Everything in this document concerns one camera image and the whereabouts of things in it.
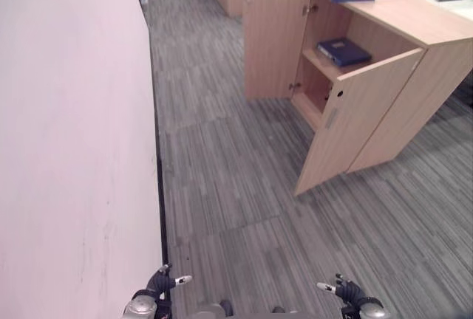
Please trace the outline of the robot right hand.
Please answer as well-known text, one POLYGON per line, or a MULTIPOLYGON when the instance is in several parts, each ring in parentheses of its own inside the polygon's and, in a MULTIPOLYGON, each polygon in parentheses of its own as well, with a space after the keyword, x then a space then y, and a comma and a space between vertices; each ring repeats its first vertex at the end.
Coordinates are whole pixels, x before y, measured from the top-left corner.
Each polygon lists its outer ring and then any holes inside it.
POLYGON ((365 291, 357 283, 347 280, 339 272, 335 274, 335 278, 335 284, 317 282, 316 287, 339 297, 344 303, 352 306, 360 306, 361 302, 367 298, 365 291))

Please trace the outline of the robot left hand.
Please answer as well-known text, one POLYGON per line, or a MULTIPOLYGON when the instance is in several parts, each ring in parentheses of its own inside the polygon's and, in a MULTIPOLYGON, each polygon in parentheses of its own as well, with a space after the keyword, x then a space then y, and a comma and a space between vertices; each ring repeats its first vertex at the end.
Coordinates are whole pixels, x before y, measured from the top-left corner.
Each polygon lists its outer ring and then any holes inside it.
POLYGON ((182 286, 193 281, 192 275, 181 275, 176 278, 171 277, 170 272, 173 265, 167 263, 159 267, 149 279, 146 289, 161 296, 175 287, 182 286))

